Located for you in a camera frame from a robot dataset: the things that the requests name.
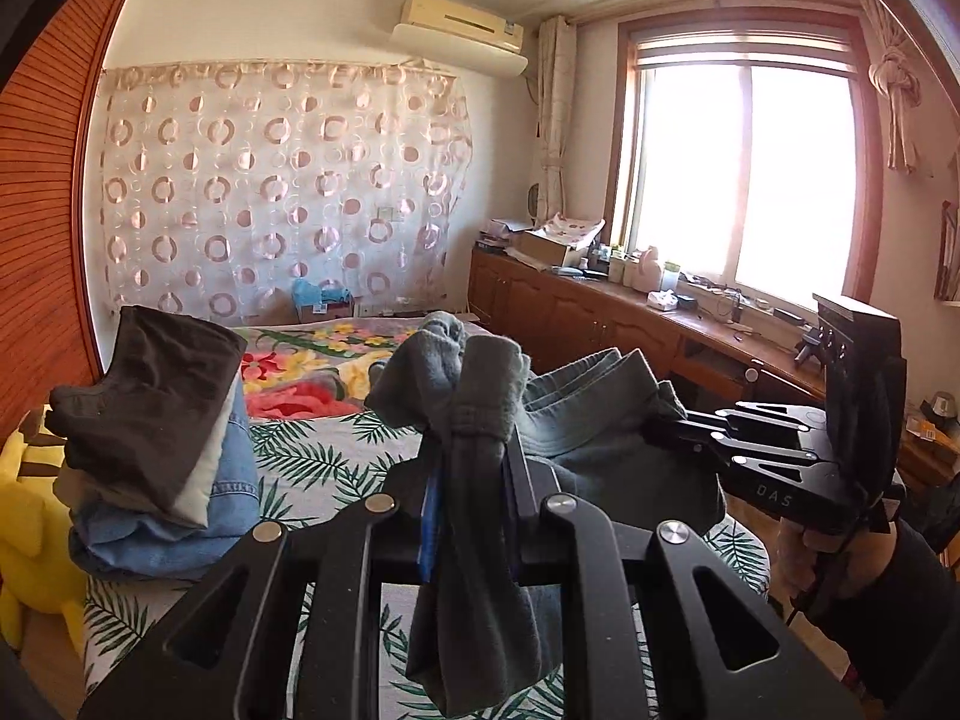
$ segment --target tied curtain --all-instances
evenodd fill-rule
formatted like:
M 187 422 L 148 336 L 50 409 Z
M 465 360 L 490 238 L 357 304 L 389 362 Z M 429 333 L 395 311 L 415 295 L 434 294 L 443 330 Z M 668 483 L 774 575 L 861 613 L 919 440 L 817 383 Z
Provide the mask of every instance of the tied curtain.
M 886 98 L 890 114 L 887 167 L 914 172 L 917 148 L 913 143 L 910 110 L 920 105 L 920 81 L 906 55 L 909 40 L 880 0 L 860 0 L 860 4 L 883 49 L 880 61 L 870 66 L 870 81 Z
M 398 310 L 443 296 L 472 157 L 453 76 L 322 62 L 131 67 L 104 74 L 96 104 L 114 307 L 283 322 L 298 277 Z
M 546 20 L 539 28 L 539 135 L 541 181 L 536 196 L 536 223 L 565 215 L 563 153 L 570 129 L 573 76 L 577 61 L 577 28 L 563 16 Z

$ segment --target stuffed animal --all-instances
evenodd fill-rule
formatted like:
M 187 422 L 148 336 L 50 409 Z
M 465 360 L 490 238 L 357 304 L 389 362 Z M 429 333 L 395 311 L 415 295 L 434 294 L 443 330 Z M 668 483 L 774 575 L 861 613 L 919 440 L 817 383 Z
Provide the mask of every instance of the stuffed animal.
M 42 410 L 29 413 L 0 451 L 0 632 L 18 650 L 24 605 L 62 614 L 80 654 L 86 574 L 70 560 L 70 512 L 54 497 L 62 440 L 42 420 Z

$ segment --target sheer curtain with circle pattern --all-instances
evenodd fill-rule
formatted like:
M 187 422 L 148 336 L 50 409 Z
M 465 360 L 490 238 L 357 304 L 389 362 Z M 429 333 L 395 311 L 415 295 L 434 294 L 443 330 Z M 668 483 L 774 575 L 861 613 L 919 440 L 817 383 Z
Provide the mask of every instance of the sheer curtain with circle pattern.
M 442 297 L 472 157 L 453 76 L 240 62 L 125 68 L 101 84 L 114 306 L 266 323 L 288 316 L 301 276 L 382 306 Z

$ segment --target dark brown garment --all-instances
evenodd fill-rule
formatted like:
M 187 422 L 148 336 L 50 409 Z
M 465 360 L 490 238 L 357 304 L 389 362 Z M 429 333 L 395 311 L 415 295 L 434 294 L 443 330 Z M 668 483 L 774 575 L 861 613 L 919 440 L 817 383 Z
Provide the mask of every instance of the dark brown garment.
M 107 375 L 51 391 L 46 425 L 66 438 L 66 464 L 104 485 L 132 485 L 169 512 L 246 346 L 203 319 L 124 306 Z

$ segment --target wooden window frame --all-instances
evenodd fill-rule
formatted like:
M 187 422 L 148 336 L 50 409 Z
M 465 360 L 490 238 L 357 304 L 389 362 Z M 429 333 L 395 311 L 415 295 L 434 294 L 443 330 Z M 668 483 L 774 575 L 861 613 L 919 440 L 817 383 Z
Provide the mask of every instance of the wooden window frame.
M 724 7 L 683 11 L 626 20 L 618 25 L 616 98 L 613 113 L 613 143 L 607 176 L 602 240 L 611 242 L 625 226 L 622 209 L 632 197 L 637 174 L 637 84 L 640 69 L 634 59 L 635 41 L 631 36 L 641 30 L 661 28 L 699 28 L 730 20 L 780 20 L 816 23 L 846 30 L 853 50 L 856 77 L 851 79 L 854 131 L 856 132 L 856 202 L 853 206 L 853 232 L 850 256 L 844 276 L 843 294 L 868 302 L 874 288 L 877 253 L 880 251 L 880 225 L 883 217 L 883 143 L 880 136 L 880 107 L 870 84 L 870 55 L 858 16 L 829 11 L 791 7 Z

